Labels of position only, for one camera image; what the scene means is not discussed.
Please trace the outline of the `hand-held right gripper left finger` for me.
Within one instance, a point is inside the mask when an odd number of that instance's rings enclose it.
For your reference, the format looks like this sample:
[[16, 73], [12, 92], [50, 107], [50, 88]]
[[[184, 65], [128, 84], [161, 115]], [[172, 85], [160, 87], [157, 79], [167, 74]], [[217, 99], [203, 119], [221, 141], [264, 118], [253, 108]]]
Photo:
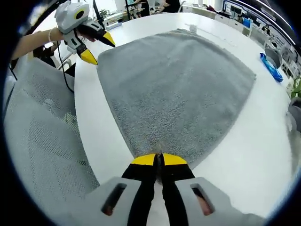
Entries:
[[144, 226], [154, 198], [157, 154], [135, 158], [121, 177], [114, 177], [86, 196], [87, 224]]

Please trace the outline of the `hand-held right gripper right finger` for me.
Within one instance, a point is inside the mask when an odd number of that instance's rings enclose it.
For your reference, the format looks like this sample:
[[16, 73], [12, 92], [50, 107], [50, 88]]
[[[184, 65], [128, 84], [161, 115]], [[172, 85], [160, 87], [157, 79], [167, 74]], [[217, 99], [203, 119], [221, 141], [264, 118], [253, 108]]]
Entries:
[[264, 219], [231, 205], [229, 196], [196, 177], [179, 156], [162, 153], [163, 199], [172, 226], [262, 226]]

